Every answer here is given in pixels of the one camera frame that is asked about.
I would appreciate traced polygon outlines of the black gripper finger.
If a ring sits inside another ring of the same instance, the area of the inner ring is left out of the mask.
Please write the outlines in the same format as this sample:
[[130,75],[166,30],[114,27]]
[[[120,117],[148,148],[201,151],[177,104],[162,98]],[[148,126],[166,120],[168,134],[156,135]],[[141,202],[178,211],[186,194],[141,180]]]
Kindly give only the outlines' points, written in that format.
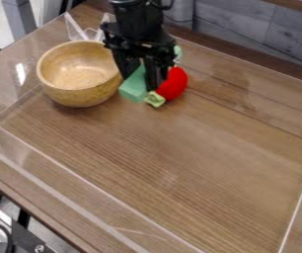
[[145,66],[145,80],[149,91],[157,89],[161,82],[166,79],[168,67],[173,64],[173,56],[164,55],[148,55],[144,58]]
[[129,55],[122,50],[113,51],[113,58],[124,79],[128,79],[129,76],[134,73],[137,68],[141,66],[141,61],[137,57]]

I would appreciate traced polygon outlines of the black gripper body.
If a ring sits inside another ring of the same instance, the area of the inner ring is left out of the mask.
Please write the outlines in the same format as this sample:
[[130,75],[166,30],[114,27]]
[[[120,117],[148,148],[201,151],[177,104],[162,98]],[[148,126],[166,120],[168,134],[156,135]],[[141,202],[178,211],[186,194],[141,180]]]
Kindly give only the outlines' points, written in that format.
[[108,0],[116,17],[103,22],[103,44],[112,50],[118,63],[149,59],[156,63],[172,63],[174,38],[162,29],[162,13],[174,0]]

